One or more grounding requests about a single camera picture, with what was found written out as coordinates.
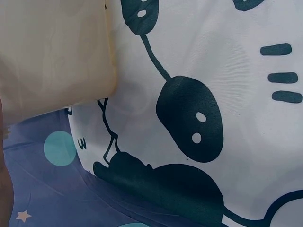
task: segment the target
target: cartoon face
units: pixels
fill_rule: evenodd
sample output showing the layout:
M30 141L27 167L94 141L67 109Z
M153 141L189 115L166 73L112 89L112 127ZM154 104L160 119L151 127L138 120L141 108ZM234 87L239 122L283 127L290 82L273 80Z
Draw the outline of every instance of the cartoon face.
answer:
M303 4L116 0L107 9L120 81L117 92L91 110L73 109L88 118L99 114L93 129L75 123L93 153L80 157L83 165L205 225L303 221L296 216L303 198ZM73 136L80 156L83 142ZM179 199L182 182L196 200L166 207L150 184L127 188L113 173L174 188L171 201ZM201 206L215 221L194 212Z

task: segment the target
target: curved black line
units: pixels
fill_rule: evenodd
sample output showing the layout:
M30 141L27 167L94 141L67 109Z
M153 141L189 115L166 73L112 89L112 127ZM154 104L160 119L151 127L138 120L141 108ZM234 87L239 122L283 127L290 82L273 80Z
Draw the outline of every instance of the curved black line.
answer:
M141 35L140 36L143 43L144 43L144 46L145 46L145 49L148 53L148 56L150 57L152 63L154 64L154 66L157 68L157 70L159 71L159 73L163 76L163 78L168 81L171 76L168 74L168 72L163 68L163 66L160 64L160 62L158 61L158 59L156 58L156 56L153 54L152 52L152 48L151 48L151 45L150 45L150 42L148 41L148 38L146 35Z
M247 226L247 227L263 227L263 225L264 225L264 220L263 219L260 219L260 220L245 219L245 218L242 218L239 215L233 213L232 211L230 211L226 207L224 208L223 214L226 217L228 217L229 219L231 219L234 222L236 222L236 223L238 223L240 225L243 225L243 226Z
M104 159L104 161L105 161L108 165L109 165L109 161L107 161L106 158L107 158L107 155L108 155L108 153L109 153L109 150L110 150L110 148L111 148L113 142L114 142L114 138L111 137L111 138L110 138L109 145L108 145L108 147L107 147L107 149L106 149L106 152L105 152L104 155L103 155L103 159Z
M107 119L106 119L106 116L105 116L105 110L106 110L107 102L108 102L108 98L104 99L104 104L102 104L102 103L100 102L100 100L97 101L99 107L100 107L101 110L102 110L102 120L103 120L103 123L105 124L105 127L106 127L108 133L109 133L109 134L111 135L111 137L112 137L111 140L112 140L112 139L115 139L115 148L116 148L116 151L117 151L117 152L121 152L121 150L120 150L120 148L119 148L119 146L118 146L118 134L114 133L114 132L110 129L110 127L109 127L109 125L108 125L108 122L107 122Z
M294 192L287 193L281 196L276 201L274 201L273 204L270 205L264 216L264 221L266 222L266 224L268 224L268 226L270 225L274 215L283 205L298 199L303 199L303 190L297 190Z
M234 222L237 222L240 225L248 226L248 227L264 227L264 226L270 226L270 223L274 217L274 215L277 213L277 211L287 204L288 202L303 199L303 190L297 190L294 192L287 193L280 198L278 198L276 201L274 201L270 207L268 208L265 216L263 219L260 220L248 220L245 218L242 218L238 216L237 214L233 213L229 209L225 207L224 209L224 215L228 217L229 219L233 220Z
M99 107L100 107L101 110L102 110L102 120L103 120L103 122L104 122L104 124L105 124L105 127L106 127L108 133L109 133L114 139L117 140L117 139L118 139L118 135L117 135L116 133L114 133L114 132L110 129L110 127L109 127L109 125L108 125L108 122L107 122L107 119L106 119L106 116L105 116L105 110L106 110L107 101L108 101L108 98L106 98L106 99L104 100L104 104L102 104L102 103L100 102L100 100L98 100L97 103L98 103Z

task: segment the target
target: cartoon whisker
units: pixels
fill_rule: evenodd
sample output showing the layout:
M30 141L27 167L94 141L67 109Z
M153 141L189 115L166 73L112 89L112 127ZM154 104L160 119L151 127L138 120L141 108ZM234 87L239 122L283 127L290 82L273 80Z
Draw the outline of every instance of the cartoon whisker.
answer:
M298 75L295 72L278 72L268 75L269 82L280 84L293 84L298 82Z
M292 91L275 91L272 94L272 99L287 103L300 103L302 102L302 95Z
M288 43L276 44L273 46L263 46L260 49L260 53L263 56L280 56L288 55L292 52L292 46Z

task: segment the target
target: dark green cartoon shape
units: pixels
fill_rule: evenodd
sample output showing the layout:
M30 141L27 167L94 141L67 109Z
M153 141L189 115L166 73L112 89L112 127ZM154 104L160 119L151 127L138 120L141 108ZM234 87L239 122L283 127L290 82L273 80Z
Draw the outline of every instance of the dark green cartoon shape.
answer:
M116 153L109 168L99 162L94 174L133 195L206 226L222 227L223 196L205 172L171 164L153 169L126 152Z
M219 156L223 146L220 110L211 91L199 80L183 76L168 80L156 113L187 157L210 162Z
M152 63L166 80L156 105L159 120L187 157L197 162L213 161L223 147L223 125L219 106L212 92L196 79L184 76L172 78L153 54L146 36L146 33L155 26L157 17L151 17L155 20L144 20L142 24L137 18L127 20L126 18L130 18L134 12L143 9L143 3L126 0L121 0L121 3L125 23L135 34L141 36ZM158 15L158 1L147 0L144 7L147 3L153 9L153 12L150 10L150 14Z
M233 0L237 10L247 11L260 5L264 0Z
M156 25L159 0L121 0L126 25L136 35L146 35Z

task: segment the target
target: blue fabric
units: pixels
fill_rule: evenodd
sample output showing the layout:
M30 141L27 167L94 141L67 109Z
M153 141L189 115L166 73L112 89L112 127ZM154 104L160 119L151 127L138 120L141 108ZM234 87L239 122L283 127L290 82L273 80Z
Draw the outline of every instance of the blue fabric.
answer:
M82 168L77 156L69 165L53 165L45 156L44 146L54 132L65 136L71 133L64 110L27 120L10 130L4 141L5 161L15 192L10 227L119 227L132 223L150 227L200 226L96 178ZM23 222L18 212L25 211L31 217Z

